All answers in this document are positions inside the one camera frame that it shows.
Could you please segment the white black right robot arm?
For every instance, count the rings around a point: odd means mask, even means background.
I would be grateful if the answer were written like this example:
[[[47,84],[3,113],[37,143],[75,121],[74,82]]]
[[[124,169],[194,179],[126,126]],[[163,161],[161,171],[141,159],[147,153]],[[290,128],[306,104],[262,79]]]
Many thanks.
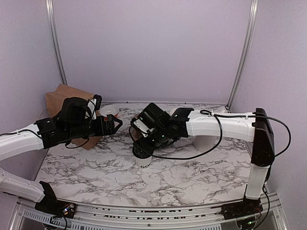
[[[252,113],[215,113],[193,108],[176,108],[169,114],[150,103],[130,122],[129,135],[133,141],[132,152],[136,158],[150,161],[158,158],[188,162],[212,153],[224,138],[253,142],[250,173],[243,200],[238,211],[247,215],[256,207],[266,182],[274,155],[274,135],[264,109]],[[203,142],[213,138],[210,148],[198,148],[199,154],[189,157],[165,157],[156,151],[183,138],[201,137]]]

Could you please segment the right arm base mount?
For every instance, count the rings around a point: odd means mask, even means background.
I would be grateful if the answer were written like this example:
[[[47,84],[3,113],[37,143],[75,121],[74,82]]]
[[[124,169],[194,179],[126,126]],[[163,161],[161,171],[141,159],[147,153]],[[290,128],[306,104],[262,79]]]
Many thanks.
[[[221,214],[225,220],[249,216],[262,211],[263,207],[260,199],[243,199],[239,202],[224,204],[221,206]]]

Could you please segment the black plastic cup lid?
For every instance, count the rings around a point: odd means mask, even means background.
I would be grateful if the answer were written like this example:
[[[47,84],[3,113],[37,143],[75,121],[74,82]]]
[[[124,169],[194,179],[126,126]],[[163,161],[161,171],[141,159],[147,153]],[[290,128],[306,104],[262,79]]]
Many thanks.
[[[148,153],[144,152],[143,150],[138,149],[136,147],[132,148],[132,153],[138,159],[147,159],[147,158],[151,157],[150,154],[148,154]]]

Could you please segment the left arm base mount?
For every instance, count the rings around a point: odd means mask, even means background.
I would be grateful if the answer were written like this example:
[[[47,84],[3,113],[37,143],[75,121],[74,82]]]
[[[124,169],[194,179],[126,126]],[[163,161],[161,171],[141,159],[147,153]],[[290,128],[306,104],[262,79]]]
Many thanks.
[[[76,204],[58,200],[49,183],[42,181],[39,183],[43,187],[44,197],[40,202],[35,204],[35,209],[41,212],[55,215],[57,217],[64,216],[69,219],[74,218]]]

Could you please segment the white paper coffee cup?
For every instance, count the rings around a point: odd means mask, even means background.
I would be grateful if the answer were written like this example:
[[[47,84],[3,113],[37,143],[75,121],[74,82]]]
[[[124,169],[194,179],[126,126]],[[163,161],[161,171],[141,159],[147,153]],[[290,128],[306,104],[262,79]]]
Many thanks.
[[[148,168],[151,161],[152,161],[152,157],[149,157],[147,159],[138,159],[134,156],[136,162],[137,162],[137,165],[142,168],[142,169],[145,169],[145,168]]]

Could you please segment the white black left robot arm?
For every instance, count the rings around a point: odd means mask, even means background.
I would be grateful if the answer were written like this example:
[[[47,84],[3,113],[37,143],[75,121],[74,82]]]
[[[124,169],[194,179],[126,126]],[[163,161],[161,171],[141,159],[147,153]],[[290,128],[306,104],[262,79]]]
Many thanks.
[[[70,143],[75,139],[84,140],[84,143],[77,146],[81,148],[91,137],[116,134],[123,122],[112,114],[106,117],[96,115],[101,101],[99,95],[88,100],[80,97],[66,98],[62,109],[54,117],[40,119],[22,129],[1,134],[0,159],[5,160],[33,150],[46,150],[59,144],[71,149]],[[36,203],[41,202],[50,213],[57,213],[61,207],[59,200],[53,197],[53,190],[48,183],[29,181],[4,170],[0,172],[0,190]]]

